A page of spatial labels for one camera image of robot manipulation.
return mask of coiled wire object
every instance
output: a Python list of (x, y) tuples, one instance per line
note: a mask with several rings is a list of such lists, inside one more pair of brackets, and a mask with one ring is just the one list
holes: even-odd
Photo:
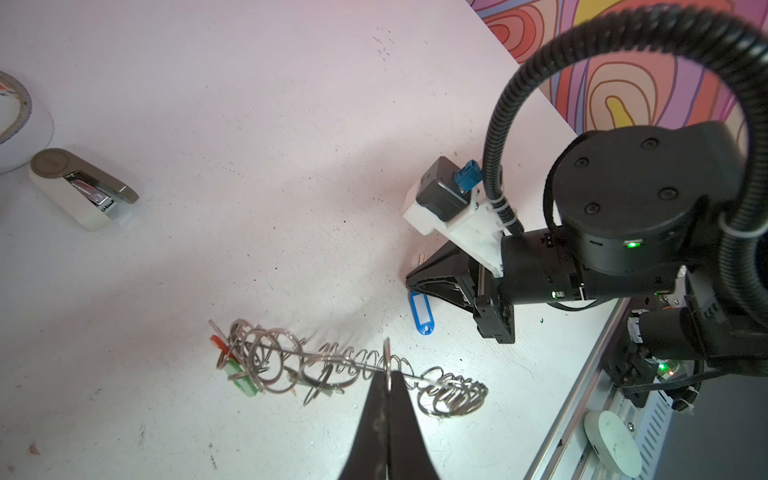
[[(228, 376), (228, 380), (247, 377), (260, 392), (271, 393), (289, 392), (296, 385), (309, 386), (304, 405), (321, 392), (344, 393), (360, 376), (368, 380), (374, 372), (384, 372), (389, 378), (393, 370), (401, 372), (408, 389), (419, 391), (419, 410), (431, 417), (450, 419), (468, 415), (479, 409), (488, 395), (488, 387), (482, 383), (446, 373), (440, 366), (415, 375), (407, 359), (389, 355), (389, 339), (384, 342), (382, 354), (366, 349), (355, 353), (351, 346), (339, 353), (338, 343), (324, 343), (312, 353), (304, 350), (306, 338), (299, 339), (286, 329), (264, 329), (238, 319), (232, 322), (229, 335), (224, 335), (213, 320), (208, 323), (225, 344), (221, 346), (217, 368), (222, 369), (232, 359), (243, 370)], [(281, 344), (282, 339), (290, 344), (288, 348)]]

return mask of colorful wall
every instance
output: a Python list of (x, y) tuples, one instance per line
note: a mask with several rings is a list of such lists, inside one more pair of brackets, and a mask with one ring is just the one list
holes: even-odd
[[(496, 38), (524, 62), (544, 43), (603, 12), (649, 0), (467, 0)], [(677, 2), (734, 13), (765, 30), (768, 0)], [(733, 94), (717, 77), (685, 58), (621, 52), (568, 67), (541, 86), (560, 115), (580, 134), (628, 125), (679, 128), (722, 120), (743, 151), (746, 128)]]

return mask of green plastic piece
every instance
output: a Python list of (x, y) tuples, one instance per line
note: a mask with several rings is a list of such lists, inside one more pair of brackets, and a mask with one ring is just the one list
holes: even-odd
[[(240, 366), (237, 365), (237, 362), (235, 362), (234, 360), (230, 360), (224, 366), (224, 372), (227, 372), (227, 376), (230, 376), (230, 375), (235, 375), (237, 373), (242, 373), (243, 369), (241, 369)], [(253, 382), (250, 381), (248, 377), (235, 380), (234, 384), (238, 389), (240, 389), (242, 393), (245, 394), (245, 396), (249, 396), (249, 397), (256, 396), (256, 394), (259, 392), (259, 390), (253, 384)]]

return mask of yellow shape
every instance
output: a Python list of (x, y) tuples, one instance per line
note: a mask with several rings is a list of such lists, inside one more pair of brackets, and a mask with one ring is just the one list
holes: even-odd
[(621, 128), (634, 125), (634, 120), (632, 120), (632, 117), (629, 115), (627, 108), (624, 106), (624, 102), (619, 100), (618, 97), (606, 98), (605, 106), (608, 107), (608, 111), (611, 113), (614, 127)]
[(600, 13), (605, 12), (610, 7), (621, 1), (622, 0), (581, 0), (576, 7), (576, 14), (574, 15), (574, 27), (580, 23), (584, 23), (587, 20), (597, 17)]

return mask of white tabletop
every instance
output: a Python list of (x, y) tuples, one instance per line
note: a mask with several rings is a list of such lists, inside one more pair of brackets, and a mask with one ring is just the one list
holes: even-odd
[[(89, 233), (24, 168), (0, 177), (0, 477), (336, 478), (367, 384), (246, 398), (208, 340), (238, 317), (316, 345), (388, 336), (419, 371), (480, 379), (476, 413), (418, 414), (432, 461), (522, 477), (611, 305), (519, 307), (498, 345), (434, 300), (422, 336), (403, 279), (444, 240), (400, 217), (439, 155), (480, 159), (516, 68), (462, 0), (4, 3), (0, 69), (51, 112), (51, 146), (141, 198)], [(513, 126), (529, 229), (573, 136), (541, 94)]]

